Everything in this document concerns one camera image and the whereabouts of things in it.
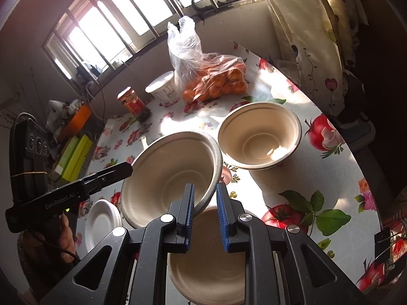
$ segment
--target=floral tablecloth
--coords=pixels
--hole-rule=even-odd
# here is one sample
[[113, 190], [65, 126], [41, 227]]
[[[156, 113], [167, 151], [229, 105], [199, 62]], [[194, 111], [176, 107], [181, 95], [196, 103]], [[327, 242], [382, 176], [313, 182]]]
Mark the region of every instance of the floral tablecloth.
[[[233, 109], [249, 102], [272, 101], [297, 114], [302, 124], [298, 149], [280, 166], [241, 170], [224, 163], [222, 179], [231, 196], [267, 224], [300, 225], [360, 289], [383, 281], [385, 265], [375, 267], [374, 234], [381, 230], [376, 205], [348, 146], [321, 111], [282, 73], [235, 44], [247, 67], [248, 93], [185, 105], [148, 104], [152, 116], [140, 124], [131, 114], [110, 119], [100, 137], [88, 174], [117, 163], [132, 163], [151, 142], [183, 130], [204, 130], [217, 138], [217, 128]], [[326, 81], [335, 90], [332, 81]], [[105, 198], [120, 210], [118, 182], [80, 206], [76, 244], [87, 254], [85, 220], [92, 204]], [[216, 205], [216, 197], [211, 205]], [[123, 226], [132, 229], [122, 219]]]

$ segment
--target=white paper plate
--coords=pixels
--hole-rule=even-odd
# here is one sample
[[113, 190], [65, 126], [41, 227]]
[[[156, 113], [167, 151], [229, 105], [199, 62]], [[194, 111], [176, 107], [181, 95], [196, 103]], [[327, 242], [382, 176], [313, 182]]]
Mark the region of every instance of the white paper plate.
[[86, 250], [90, 252], [113, 229], [122, 226], [119, 210], [107, 200], [93, 204], [85, 225]]

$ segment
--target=curtain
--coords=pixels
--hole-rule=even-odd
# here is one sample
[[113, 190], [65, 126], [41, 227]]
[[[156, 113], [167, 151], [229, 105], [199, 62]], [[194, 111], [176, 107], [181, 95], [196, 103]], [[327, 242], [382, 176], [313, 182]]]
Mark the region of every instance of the curtain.
[[345, 67], [355, 66], [358, 24], [367, 24], [360, 0], [266, 3], [282, 55], [276, 67], [326, 115], [339, 115], [347, 93]]

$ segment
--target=plastic bag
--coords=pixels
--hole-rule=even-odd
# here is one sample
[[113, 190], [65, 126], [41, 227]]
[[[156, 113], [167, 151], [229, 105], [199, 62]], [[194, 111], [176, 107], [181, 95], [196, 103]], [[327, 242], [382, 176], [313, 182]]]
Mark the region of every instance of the plastic bag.
[[168, 50], [178, 94], [191, 103], [246, 92], [243, 60], [230, 55], [204, 54], [195, 32], [195, 22], [185, 16], [179, 23], [180, 31], [168, 23]]

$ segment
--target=beige pulp bowl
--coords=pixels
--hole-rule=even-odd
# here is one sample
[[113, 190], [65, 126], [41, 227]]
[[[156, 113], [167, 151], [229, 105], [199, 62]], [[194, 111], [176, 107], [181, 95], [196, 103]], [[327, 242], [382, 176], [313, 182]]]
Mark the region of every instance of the beige pulp bowl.
[[195, 185], [195, 215], [209, 204], [222, 174], [222, 153], [204, 132], [178, 132], [154, 141], [133, 163], [123, 182], [121, 208], [133, 228], [146, 226]]
[[262, 170], [280, 164], [301, 140], [296, 114], [272, 102], [244, 105], [222, 122], [218, 143], [225, 161], [246, 170]]
[[244, 302], [245, 254], [225, 252], [217, 207], [207, 208], [194, 219], [188, 252], [169, 254], [168, 268], [175, 287], [195, 304]]

